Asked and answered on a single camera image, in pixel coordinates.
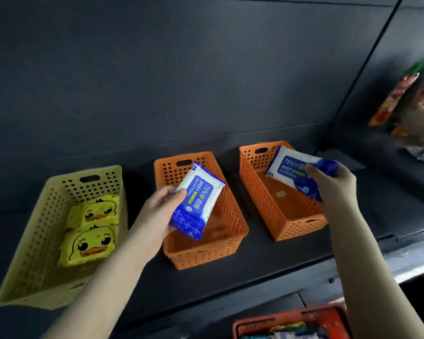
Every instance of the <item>basket handle hole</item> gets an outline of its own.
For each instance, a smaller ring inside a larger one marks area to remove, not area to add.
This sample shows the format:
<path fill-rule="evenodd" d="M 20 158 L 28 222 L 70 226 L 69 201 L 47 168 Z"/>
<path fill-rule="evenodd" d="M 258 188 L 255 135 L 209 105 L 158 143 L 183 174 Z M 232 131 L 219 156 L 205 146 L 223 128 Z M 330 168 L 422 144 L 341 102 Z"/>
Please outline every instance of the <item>basket handle hole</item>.
<path fill-rule="evenodd" d="M 267 147 L 260 147 L 259 149 L 254 150 L 254 153 L 264 153 L 267 152 L 269 149 Z"/>
<path fill-rule="evenodd" d="M 177 166 L 185 166 L 185 165 L 191 165 L 193 162 L 191 159 L 185 159 L 185 160 L 180 160 L 179 162 L 176 163 Z"/>
<path fill-rule="evenodd" d="M 85 285 L 85 282 L 82 282 L 82 283 L 79 283 L 79 284 L 76 284 L 76 285 L 70 287 L 69 290 L 80 288 L 80 287 L 83 287 L 84 285 Z"/>
<path fill-rule="evenodd" d="M 89 182 L 94 182 L 94 181 L 99 181 L 99 180 L 100 180 L 99 175 L 91 175 L 91 176 L 80 177 L 80 182 L 82 182 L 82 183 L 89 183 Z"/>

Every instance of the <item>alcohol wipes package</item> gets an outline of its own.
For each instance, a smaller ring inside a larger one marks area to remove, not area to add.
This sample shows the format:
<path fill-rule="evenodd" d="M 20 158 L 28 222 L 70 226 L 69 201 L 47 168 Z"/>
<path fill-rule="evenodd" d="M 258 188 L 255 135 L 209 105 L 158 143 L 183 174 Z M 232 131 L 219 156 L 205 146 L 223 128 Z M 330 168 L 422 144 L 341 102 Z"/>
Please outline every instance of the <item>alcohol wipes package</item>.
<path fill-rule="evenodd" d="M 170 225 L 193 239 L 201 239 L 213 206 L 225 185 L 225 182 L 194 162 L 175 191 L 186 189 L 187 196 L 171 216 Z"/>
<path fill-rule="evenodd" d="M 317 183 L 308 177 L 304 169 L 306 164 L 316 167 L 325 175 L 331 177 L 334 177 L 339 166 L 334 160 L 322 159 L 280 146 L 267 168 L 266 176 L 283 182 L 289 187 L 322 202 Z"/>

